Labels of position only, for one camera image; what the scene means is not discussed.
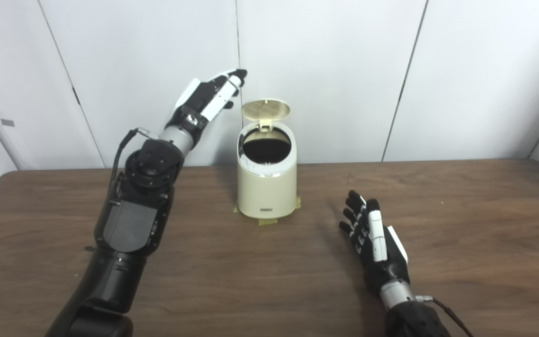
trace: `yellow tape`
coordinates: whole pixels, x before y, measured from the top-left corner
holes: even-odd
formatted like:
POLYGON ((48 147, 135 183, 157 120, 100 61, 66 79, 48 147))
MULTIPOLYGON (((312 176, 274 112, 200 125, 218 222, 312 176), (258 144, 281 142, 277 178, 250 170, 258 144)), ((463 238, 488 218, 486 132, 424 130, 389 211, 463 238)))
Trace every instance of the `yellow tape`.
POLYGON ((278 219, 259 219, 259 225, 270 225, 270 224, 277 224, 278 219))

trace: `black finger segment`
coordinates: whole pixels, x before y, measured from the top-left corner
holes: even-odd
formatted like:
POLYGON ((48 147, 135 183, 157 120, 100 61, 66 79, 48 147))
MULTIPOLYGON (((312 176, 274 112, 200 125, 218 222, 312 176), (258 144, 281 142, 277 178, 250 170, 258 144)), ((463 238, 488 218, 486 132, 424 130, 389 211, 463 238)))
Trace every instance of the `black finger segment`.
POLYGON ((367 209, 368 211, 380 211, 380 204, 376 199, 370 199, 367 201, 367 209))
POLYGON ((340 224, 338 224, 338 227, 342 229, 342 231, 347 233, 348 235, 350 235, 350 233, 353 232, 353 228, 351 227, 351 225, 347 224, 344 221, 340 221, 340 224))
POLYGON ((347 219, 350 220, 350 223, 351 224, 355 224, 355 222, 357 222, 357 217, 355 216, 355 214, 353 213, 353 211, 351 211, 350 209, 348 208, 345 208, 342 213, 344 214, 344 216, 347 217, 347 219))

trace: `white robotic finger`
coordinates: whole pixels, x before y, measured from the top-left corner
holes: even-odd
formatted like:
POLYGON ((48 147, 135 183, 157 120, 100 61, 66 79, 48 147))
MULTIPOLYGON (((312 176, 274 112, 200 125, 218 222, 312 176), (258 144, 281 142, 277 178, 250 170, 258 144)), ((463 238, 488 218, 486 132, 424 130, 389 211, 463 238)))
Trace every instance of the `white robotic finger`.
POLYGON ((384 226, 381 221, 381 211, 371 211, 369 213, 370 238, 374 247, 374 261, 382 262, 388 259, 386 250, 386 239, 384 237, 384 226))

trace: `silver cylindrical joint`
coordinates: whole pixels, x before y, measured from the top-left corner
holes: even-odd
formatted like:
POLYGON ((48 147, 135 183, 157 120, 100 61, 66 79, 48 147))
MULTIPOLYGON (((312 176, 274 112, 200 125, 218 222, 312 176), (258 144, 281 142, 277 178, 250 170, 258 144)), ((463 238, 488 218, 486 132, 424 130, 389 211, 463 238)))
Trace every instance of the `silver cylindrical joint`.
POLYGON ((392 309, 395 305, 404 301, 414 301, 415 295, 411 292, 411 286, 405 281, 393 279, 382 286, 380 297, 386 310, 392 309))
POLYGON ((182 155, 186 157, 192 150, 195 141, 193 137, 184 128, 177 125, 168 126, 163 133, 159 136, 159 139, 169 141, 177 147, 182 155))

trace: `black cable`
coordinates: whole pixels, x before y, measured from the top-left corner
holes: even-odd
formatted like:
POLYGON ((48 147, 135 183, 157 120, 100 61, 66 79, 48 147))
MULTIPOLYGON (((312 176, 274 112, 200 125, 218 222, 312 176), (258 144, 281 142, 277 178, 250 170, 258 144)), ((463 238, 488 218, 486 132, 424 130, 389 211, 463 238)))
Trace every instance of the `black cable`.
POLYGON ((118 147, 118 151, 116 152, 116 157, 114 158, 114 166, 111 168, 111 179, 109 180, 109 185, 114 182, 116 179, 116 173, 118 171, 118 163, 120 162, 120 156, 122 155, 122 150, 124 150, 124 147, 132 140, 134 136, 136 136, 138 133, 138 129, 133 129, 126 134, 126 137, 120 142, 120 146, 118 147))
POLYGON ((444 305, 441 301, 438 301, 436 299, 432 299, 432 302, 436 303, 439 307, 441 307, 444 312, 447 313, 447 315, 455 321, 455 323, 461 328, 463 329, 463 331, 467 334, 467 336, 469 337, 473 337, 473 334, 469 331, 469 329, 467 329, 467 327, 463 324, 462 320, 460 320, 460 318, 458 318, 457 315, 455 315, 455 312, 453 312, 453 309, 450 309, 449 307, 447 307, 446 305, 444 305))

